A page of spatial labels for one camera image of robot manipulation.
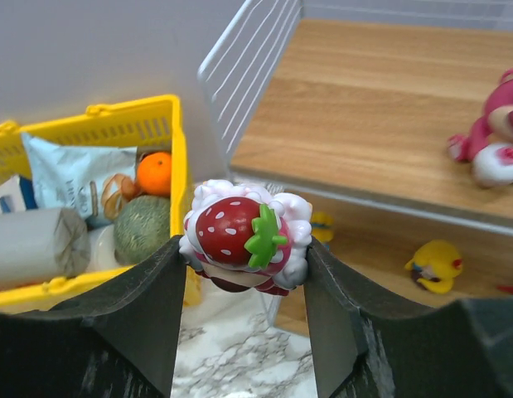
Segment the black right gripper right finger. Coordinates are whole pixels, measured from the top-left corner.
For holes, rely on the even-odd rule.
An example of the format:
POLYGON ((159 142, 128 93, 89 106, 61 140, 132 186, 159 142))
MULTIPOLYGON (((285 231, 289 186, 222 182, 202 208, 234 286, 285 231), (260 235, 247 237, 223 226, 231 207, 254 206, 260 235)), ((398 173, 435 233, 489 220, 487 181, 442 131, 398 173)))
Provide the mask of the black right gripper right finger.
POLYGON ((513 397, 513 296, 430 308, 313 241, 303 286, 320 397, 513 397))

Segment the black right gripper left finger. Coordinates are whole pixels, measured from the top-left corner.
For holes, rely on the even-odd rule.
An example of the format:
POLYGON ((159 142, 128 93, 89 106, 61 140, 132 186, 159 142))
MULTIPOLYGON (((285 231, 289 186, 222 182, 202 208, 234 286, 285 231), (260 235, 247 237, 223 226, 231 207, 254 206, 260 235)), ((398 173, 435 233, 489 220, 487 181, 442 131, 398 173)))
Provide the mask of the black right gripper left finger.
POLYGON ((185 281, 174 237, 48 311, 0 313, 0 397, 168 397, 185 281))

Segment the yellow duck figure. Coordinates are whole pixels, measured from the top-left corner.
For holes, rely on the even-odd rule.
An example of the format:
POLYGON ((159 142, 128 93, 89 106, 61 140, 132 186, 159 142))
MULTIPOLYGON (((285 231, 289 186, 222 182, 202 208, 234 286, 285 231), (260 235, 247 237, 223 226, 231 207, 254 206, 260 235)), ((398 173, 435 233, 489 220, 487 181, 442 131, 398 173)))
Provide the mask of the yellow duck figure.
POLYGON ((463 271, 463 259, 455 245, 446 240, 431 240, 416 250, 404 269, 421 289, 447 294, 463 271))

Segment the yellow blue small figure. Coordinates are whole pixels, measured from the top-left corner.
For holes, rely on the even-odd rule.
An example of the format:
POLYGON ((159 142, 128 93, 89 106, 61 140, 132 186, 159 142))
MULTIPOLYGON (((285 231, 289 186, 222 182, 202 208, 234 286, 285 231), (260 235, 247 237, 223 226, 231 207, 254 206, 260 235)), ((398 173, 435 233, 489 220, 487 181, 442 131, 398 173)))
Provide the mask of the yellow blue small figure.
POLYGON ((312 235, 326 247, 334 238, 332 217, 324 211, 315 211, 311 218, 312 235))

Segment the pink strawberry cake figure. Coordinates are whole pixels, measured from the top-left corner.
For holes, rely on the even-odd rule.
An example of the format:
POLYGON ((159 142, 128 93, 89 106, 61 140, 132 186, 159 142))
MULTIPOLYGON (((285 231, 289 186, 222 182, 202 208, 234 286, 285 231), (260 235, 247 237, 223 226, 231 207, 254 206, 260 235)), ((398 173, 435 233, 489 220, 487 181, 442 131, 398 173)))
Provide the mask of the pink strawberry cake figure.
POLYGON ((311 217, 312 205, 296 194, 208 180, 194 191, 179 252, 224 291, 286 296, 307 277, 311 217))

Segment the red haired mermaid figure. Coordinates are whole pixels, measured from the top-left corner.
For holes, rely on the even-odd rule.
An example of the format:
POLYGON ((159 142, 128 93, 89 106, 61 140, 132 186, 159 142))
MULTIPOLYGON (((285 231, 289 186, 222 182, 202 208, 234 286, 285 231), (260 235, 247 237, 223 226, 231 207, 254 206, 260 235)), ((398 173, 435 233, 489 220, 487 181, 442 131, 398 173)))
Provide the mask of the red haired mermaid figure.
POLYGON ((496 288, 503 293, 513 295, 513 285, 497 285, 496 288))

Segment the pink bear strawberry figure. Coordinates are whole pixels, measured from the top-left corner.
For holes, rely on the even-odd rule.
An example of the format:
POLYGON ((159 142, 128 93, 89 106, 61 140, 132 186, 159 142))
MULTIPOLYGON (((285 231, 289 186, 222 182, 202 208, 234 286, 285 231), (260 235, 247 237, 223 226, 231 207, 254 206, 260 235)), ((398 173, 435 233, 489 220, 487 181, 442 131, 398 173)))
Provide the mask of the pink bear strawberry figure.
POLYGON ((488 95, 469 133, 448 139, 448 154, 457 162, 470 163, 472 177, 482 187, 513 184, 513 68, 503 73, 488 95))

